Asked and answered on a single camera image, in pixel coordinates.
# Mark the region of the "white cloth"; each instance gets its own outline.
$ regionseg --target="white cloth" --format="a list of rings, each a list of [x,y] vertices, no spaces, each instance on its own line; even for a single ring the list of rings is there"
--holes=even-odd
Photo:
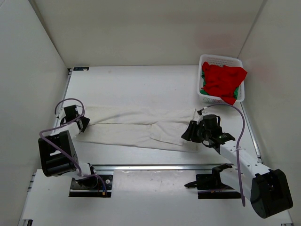
[[[88,106],[85,112],[91,121],[86,131],[77,136],[78,141],[185,152],[197,149],[196,144],[181,138],[195,109]]]

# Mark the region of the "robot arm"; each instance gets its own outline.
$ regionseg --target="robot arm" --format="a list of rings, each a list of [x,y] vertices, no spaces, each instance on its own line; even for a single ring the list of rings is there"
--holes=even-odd
[[[241,175],[239,175],[238,169],[229,164],[223,164],[212,169],[210,179],[215,184],[230,186],[238,192],[243,191],[255,212],[262,218],[291,208],[293,201],[285,174],[279,169],[272,170],[261,164],[242,148],[236,148],[235,138],[229,133],[222,132],[220,121],[220,117],[216,115],[203,116],[199,123],[191,121],[182,135],[182,138],[188,141],[203,144],[204,141],[207,142],[205,146],[214,148],[218,154],[241,169]],[[197,185],[198,181],[190,182],[185,186],[196,187]]]
[[[75,136],[85,131],[90,119],[79,115],[76,105],[64,107],[64,111],[57,117],[61,119],[60,127],[56,130],[54,128],[54,132],[46,137],[42,133],[52,129],[40,133],[39,150],[43,173],[47,177],[69,176],[87,187],[97,185],[101,181],[105,191],[103,180],[96,174],[94,167],[78,160],[72,142]]]

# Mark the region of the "green cloth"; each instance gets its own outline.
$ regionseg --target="green cloth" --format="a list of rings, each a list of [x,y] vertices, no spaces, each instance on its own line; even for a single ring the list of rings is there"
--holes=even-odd
[[[202,78],[203,78],[203,80],[204,80],[204,82],[203,82],[203,87],[206,85],[206,81],[205,81],[205,72],[202,70]],[[210,96],[209,94],[207,94],[206,93],[206,91],[205,90],[203,90],[203,89],[201,89],[200,90],[200,93],[201,94],[204,94],[204,95],[208,95],[208,96]],[[238,87],[236,88],[236,90],[235,90],[235,92],[234,92],[234,98],[237,100],[237,97],[238,97]]]

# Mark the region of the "black mounting bracket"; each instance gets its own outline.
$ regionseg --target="black mounting bracket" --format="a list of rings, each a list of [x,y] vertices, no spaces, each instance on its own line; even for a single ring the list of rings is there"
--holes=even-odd
[[[76,181],[72,178],[69,197],[98,197],[110,198],[112,195],[113,175],[99,175],[107,189],[107,195],[103,194],[103,184],[96,177],[89,177]]]
[[[240,193],[221,182],[220,172],[227,168],[232,168],[232,166],[226,163],[213,167],[212,174],[197,174],[197,180],[185,184],[185,187],[196,187],[202,190],[198,192],[198,199],[239,199]]]

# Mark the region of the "plastic basket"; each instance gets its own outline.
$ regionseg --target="plastic basket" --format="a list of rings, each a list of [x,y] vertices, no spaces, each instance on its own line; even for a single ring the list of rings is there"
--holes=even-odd
[[[230,67],[243,67],[243,63],[235,58],[227,56],[216,56],[216,55],[201,55],[198,65],[198,83],[197,83],[197,93],[200,99],[208,103],[224,103],[220,97],[214,97],[209,95],[204,95],[200,93],[200,90],[203,88],[203,78],[202,78],[202,65],[204,62],[208,62],[210,65],[218,66],[230,66]],[[243,102],[245,99],[245,83],[242,82],[238,87],[238,97],[236,102]]]

